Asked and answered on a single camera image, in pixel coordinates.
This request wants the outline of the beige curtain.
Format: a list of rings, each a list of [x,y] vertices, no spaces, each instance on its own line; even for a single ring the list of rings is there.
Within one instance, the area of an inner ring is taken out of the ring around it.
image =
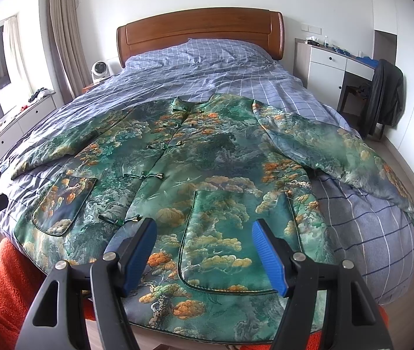
[[[49,42],[60,93],[67,104],[91,83],[76,13],[76,0],[48,0]]]

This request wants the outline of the white round fan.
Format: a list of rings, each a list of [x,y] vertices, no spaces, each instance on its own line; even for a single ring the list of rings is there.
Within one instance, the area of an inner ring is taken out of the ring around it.
[[[99,84],[110,77],[109,66],[104,61],[97,61],[91,67],[91,78],[94,84]]]

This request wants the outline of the blue checked duvet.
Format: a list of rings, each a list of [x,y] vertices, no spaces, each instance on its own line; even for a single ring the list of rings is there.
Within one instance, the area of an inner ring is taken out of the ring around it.
[[[0,161],[0,187],[10,204],[0,213],[0,233],[14,238],[19,217],[64,166],[59,159],[12,178],[22,154],[88,119],[138,104],[180,98],[204,102],[215,93],[257,99],[282,111],[347,129],[347,121],[318,102],[302,82],[251,43],[190,40],[135,56],[120,74],[57,109],[29,129]],[[414,275],[414,225],[394,203],[321,171],[310,175],[332,251],[353,260],[380,304],[404,295]]]

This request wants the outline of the black jacket on chair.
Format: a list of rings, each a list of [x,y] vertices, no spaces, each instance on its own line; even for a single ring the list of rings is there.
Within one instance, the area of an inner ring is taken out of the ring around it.
[[[404,108],[403,72],[386,59],[381,59],[374,71],[370,94],[361,113],[360,135],[373,135],[377,124],[396,127]]]

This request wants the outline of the wooden headboard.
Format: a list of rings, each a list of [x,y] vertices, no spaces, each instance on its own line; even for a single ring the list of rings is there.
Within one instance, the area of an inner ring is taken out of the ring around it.
[[[285,52],[285,23],[280,12],[242,7],[209,7],[147,17],[117,29],[122,67],[132,56],[185,43],[190,39],[254,43],[275,60]]]

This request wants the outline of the white desk with drawers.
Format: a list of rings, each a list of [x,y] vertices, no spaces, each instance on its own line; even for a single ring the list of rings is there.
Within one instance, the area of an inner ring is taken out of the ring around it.
[[[353,57],[295,40],[293,75],[322,104],[342,110],[348,87],[370,84],[375,68]]]

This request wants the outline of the white low window cabinet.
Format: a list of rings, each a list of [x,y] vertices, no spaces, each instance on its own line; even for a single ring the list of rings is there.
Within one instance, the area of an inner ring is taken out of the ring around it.
[[[0,127],[0,159],[28,131],[57,109],[52,92],[36,99],[29,108],[20,112],[7,125]]]

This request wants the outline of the orange red rug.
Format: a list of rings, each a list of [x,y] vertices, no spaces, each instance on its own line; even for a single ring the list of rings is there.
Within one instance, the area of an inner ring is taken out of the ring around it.
[[[45,274],[11,241],[0,242],[0,349],[13,349]]]

